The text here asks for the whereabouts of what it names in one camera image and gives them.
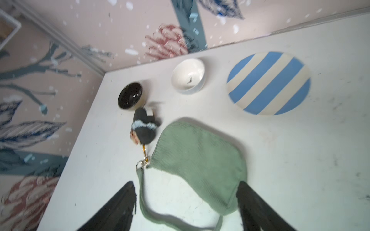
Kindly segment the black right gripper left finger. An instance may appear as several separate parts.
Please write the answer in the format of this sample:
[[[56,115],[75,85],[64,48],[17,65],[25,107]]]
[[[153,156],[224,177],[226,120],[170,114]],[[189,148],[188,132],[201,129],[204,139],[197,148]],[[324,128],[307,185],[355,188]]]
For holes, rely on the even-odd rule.
[[[135,186],[129,181],[79,230],[129,231],[135,212]]]

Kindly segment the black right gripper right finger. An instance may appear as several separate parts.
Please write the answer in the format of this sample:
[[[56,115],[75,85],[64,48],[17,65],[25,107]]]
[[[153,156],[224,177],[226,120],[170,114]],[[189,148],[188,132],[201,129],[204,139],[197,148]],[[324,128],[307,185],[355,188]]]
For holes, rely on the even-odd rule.
[[[240,182],[236,197],[245,231],[296,231],[246,182]]]

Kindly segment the green corduroy bag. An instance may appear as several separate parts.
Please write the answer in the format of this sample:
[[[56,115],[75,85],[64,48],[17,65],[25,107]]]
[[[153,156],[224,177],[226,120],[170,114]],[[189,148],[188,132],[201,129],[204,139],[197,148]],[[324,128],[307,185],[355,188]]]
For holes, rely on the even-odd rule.
[[[149,221],[176,231],[198,231],[172,216],[151,211],[145,201],[144,169],[154,168],[182,178],[195,193],[219,214],[214,231],[223,225],[223,217],[238,209],[236,193],[247,180],[247,166],[241,151],[221,136],[190,122],[177,120],[161,133],[149,160],[139,161],[139,205]]]

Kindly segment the plush doll keychain decoration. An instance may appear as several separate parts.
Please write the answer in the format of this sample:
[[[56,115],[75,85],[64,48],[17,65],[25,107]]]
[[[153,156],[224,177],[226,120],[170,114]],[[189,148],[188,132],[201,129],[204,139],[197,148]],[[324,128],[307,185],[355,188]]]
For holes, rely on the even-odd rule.
[[[146,151],[146,146],[152,143],[157,134],[159,122],[154,116],[154,112],[149,107],[139,107],[135,110],[133,122],[131,124],[130,139],[135,145],[142,146],[144,159],[139,161],[136,168],[147,167],[150,160]]]

